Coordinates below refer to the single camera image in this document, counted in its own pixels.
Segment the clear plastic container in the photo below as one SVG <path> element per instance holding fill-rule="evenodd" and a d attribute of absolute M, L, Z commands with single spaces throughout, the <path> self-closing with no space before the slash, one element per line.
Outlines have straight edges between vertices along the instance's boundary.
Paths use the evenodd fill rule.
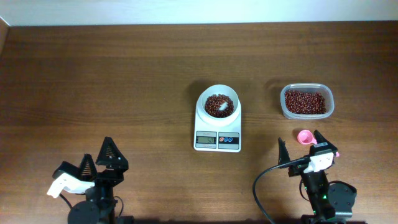
<path fill-rule="evenodd" d="M 285 92 L 289 90 L 297 90 L 304 93 L 320 93 L 325 98 L 326 113 L 295 114 L 290 112 L 286 108 L 285 102 Z M 333 100 L 333 94 L 331 94 L 330 89 L 325 85 L 316 83 L 298 83 L 285 86 L 285 88 L 280 93 L 280 105 L 282 106 L 282 111 L 287 119 L 323 119 L 329 117 L 333 113 L 333 110 L 335 110 L 335 102 Z"/>

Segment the white digital scale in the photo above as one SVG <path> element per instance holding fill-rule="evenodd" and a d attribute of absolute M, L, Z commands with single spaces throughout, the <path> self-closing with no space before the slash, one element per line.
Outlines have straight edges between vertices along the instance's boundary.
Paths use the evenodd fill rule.
<path fill-rule="evenodd" d="M 226 118 L 215 118 L 205 111 L 209 96 L 223 94 L 234 104 L 234 110 Z M 213 85 L 205 90 L 197 101 L 193 148 L 197 151 L 239 152 L 242 143 L 241 102 L 235 91 L 226 85 Z"/>

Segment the cable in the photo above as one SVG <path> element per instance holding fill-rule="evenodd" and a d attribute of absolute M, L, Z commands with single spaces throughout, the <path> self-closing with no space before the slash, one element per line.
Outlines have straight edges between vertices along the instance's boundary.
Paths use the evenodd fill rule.
<path fill-rule="evenodd" d="M 260 177 L 262 177 L 264 174 L 266 174 L 267 172 L 269 172 L 271 170 L 274 170 L 276 168 L 281 168 L 281 167 L 292 166 L 292 165 L 294 165 L 294 164 L 296 164 L 298 162 L 301 162 L 301 161 L 305 161 L 305 158 L 296 159 L 296 160 L 287 162 L 285 164 L 279 164 L 279 165 L 273 166 L 271 168 L 268 168 L 268 169 L 262 171 L 262 173 L 260 175 L 258 175 L 257 178 L 254 180 L 254 183 L 253 183 L 253 196 L 254 196 L 254 199 L 255 199 L 257 205 L 259 206 L 260 210 L 262 211 L 262 213 L 268 218 L 268 220 L 272 224 L 275 224 L 275 221 L 268 215 L 268 213 L 265 211 L 264 207 L 261 205 L 259 199 L 257 198 L 257 195 L 256 195 L 256 183 L 260 179 Z"/>
<path fill-rule="evenodd" d="M 65 196 L 63 196 L 62 194 L 60 194 L 60 197 L 68 204 L 69 208 L 72 209 L 72 205 L 70 204 L 68 199 Z"/>
<path fill-rule="evenodd" d="M 302 198 L 304 198 L 304 200 L 306 200 L 306 201 L 308 201 L 308 202 L 309 202 L 309 200 L 308 200 L 308 199 L 306 199 L 306 198 L 304 197 L 304 194 L 303 194 L 303 192 L 302 192 L 302 190 L 301 190 L 301 188 L 302 188 L 302 185 L 303 185 L 303 179 L 301 179 L 301 180 L 300 180 L 300 183 L 299 183 L 299 185 L 298 185 L 298 189 L 299 189 L 299 191 L 300 191 L 300 195 L 301 195 L 301 197 L 302 197 Z"/>
<path fill-rule="evenodd" d="M 120 216 L 122 215 L 122 212 L 123 212 L 123 208 L 124 208 L 123 200 L 119 196 L 114 196 L 113 198 L 118 198 L 122 202 L 122 209 L 120 209 L 120 213 L 119 213 L 119 216 L 118 216 L 118 218 L 120 218 Z"/>

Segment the pink scoop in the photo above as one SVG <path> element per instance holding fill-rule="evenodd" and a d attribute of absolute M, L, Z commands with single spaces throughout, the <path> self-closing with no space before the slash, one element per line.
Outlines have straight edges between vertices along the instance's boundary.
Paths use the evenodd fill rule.
<path fill-rule="evenodd" d="M 301 144 L 317 144 L 317 140 L 313 137 L 311 131 L 309 130 L 301 131 L 297 136 L 297 140 Z"/>

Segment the bowl of beans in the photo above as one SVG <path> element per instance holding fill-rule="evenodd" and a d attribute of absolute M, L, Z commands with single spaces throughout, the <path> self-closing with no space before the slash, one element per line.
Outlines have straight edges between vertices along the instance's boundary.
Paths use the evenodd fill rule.
<path fill-rule="evenodd" d="M 323 119 L 335 109 L 333 94 L 322 84 L 290 84 L 280 93 L 283 114 L 288 119 Z"/>
<path fill-rule="evenodd" d="M 199 99 L 207 118 L 206 122 L 218 126 L 228 125 L 240 114 L 240 102 L 236 92 L 226 85 L 213 85 L 207 88 Z"/>

